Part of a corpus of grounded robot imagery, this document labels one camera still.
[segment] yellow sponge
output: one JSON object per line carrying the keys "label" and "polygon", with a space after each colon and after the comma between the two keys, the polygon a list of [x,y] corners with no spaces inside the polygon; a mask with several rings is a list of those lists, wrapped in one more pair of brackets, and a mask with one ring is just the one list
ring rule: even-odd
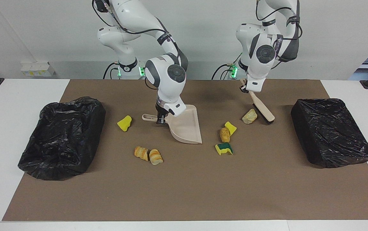
{"label": "yellow sponge", "polygon": [[215,146],[215,149],[217,150],[219,155],[227,153],[227,152],[229,152],[231,155],[233,155],[232,148],[231,148],[229,143],[218,144],[218,145]]}
{"label": "yellow sponge", "polygon": [[131,126],[131,122],[133,121],[133,119],[131,118],[131,116],[126,116],[124,117],[124,119],[120,120],[117,125],[118,127],[121,128],[121,130],[123,130],[124,132],[126,132],[128,130],[128,128]]}
{"label": "yellow sponge", "polygon": [[230,122],[225,123],[225,127],[230,130],[230,136],[232,136],[233,133],[235,133],[235,131],[237,130],[237,127],[232,125]]}

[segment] food item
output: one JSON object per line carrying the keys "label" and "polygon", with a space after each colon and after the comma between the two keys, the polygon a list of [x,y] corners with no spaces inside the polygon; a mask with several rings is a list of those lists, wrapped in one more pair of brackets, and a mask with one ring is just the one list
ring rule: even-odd
{"label": "food item", "polygon": [[148,161],[148,149],[137,146],[134,148],[134,156]]}
{"label": "food item", "polygon": [[220,130],[220,138],[223,143],[229,143],[230,142],[230,130],[226,127],[221,128]]}
{"label": "food item", "polygon": [[225,127],[228,128],[228,130],[230,130],[230,136],[232,136],[237,130],[237,127],[232,125],[230,122],[225,123]]}
{"label": "food item", "polygon": [[257,117],[258,115],[256,113],[256,110],[251,109],[250,111],[247,112],[247,114],[245,114],[245,116],[242,118],[242,121],[245,124],[251,124],[257,119]]}
{"label": "food item", "polygon": [[157,165],[159,163],[164,162],[162,160],[160,152],[157,149],[151,150],[149,156],[150,156],[150,161],[153,165]]}
{"label": "food item", "polygon": [[133,119],[131,118],[131,116],[126,116],[124,117],[124,119],[120,120],[117,125],[118,127],[121,128],[121,130],[123,130],[124,132],[126,132],[128,130],[128,128],[131,126],[131,121],[133,121]]}
{"label": "food item", "polygon": [[218,155],[221,155],[221,154],[227,153],[227,152],[229,152],[231,155],[233,155],[232,148],[231,148],[229,143],[218,144],[218,145],[215,146],[215,149],[217,150]]}

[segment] beige dustpan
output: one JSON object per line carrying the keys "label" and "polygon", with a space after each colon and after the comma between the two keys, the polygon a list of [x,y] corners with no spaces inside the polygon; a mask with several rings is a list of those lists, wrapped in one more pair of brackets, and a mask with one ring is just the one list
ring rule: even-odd
{"label": "beige dustpan", "polygon": [[[187,109],[178,117],[168,115],[165,118],[165,122],[176,140],[190,144],[203,143],[198,123],[197,108],[194,105],[186,105],[186,107]],[[155,115],[143,114],[142,119],[157,122],[157,116]]]}

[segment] table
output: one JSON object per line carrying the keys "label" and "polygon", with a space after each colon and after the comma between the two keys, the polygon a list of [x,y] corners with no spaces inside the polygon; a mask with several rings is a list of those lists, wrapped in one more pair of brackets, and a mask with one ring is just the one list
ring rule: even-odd
{"label": "table", "polygon": [[[17,161],[37,124],[39,111],[59,101],[69,80],[7,79],[0,86],[0,221],[21,180]],[[368,141],[368,90],[357,81],[322,81],[341,98]],[[228,222],[0,222],[0,230],[367,230],[368,221]]]}

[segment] brown surface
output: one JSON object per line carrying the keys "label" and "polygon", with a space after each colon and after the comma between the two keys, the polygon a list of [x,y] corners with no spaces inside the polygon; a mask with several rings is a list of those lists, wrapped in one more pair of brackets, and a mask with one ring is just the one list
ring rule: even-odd
{"label": "brown surface", "polygon": [[[107,110],[87,173],[63,182],[25,174],[4,221],[171,221],[368,219],[368,164],[319,169],[300,147],[290,111],[298,98],[328,98],[320,81],[267,80],[257,96],[275,115],[241,121],[252,108],[239,81],[188,81],[183,101],[197,107],[203,145],[178,143],[154,114],[156,91],[143,81],[71,80],[62,101],[91,96]],[[116,122],[133,117],[127,133]],[[219,130],[231,121],[234,156],[219,156]],[[134,148],[158,149],[153,166]]]}

